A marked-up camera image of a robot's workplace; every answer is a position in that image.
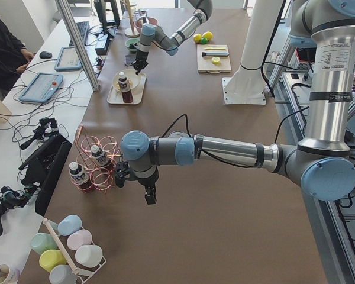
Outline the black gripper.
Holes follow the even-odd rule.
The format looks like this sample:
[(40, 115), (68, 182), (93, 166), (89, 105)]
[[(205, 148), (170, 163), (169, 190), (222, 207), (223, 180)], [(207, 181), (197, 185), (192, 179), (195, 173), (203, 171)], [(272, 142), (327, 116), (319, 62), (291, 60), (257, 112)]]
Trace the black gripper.
[(144, 198), (146, 200), (147, 205), (154, 205), (157, 202), (156, 198), (156, 187), (155, 183), (159, 178), (158, 169), (152, 170), (152, 173), (149, 177), (137, 177), (130, 168), (128, 162), (118, 162), (114, 169), (115, 174), (115, 184), (122, 188), (125, 185), (125, 181), (137, 181), (141, 185), (145, 187)]
[(148, 52), (137, 50), (135, 60), (132, 62), (132, 66), (136, 69), (135, 73), (137, 75), (141, 72), (141, 69), (144, 69), (148, 65), (148, 55)]

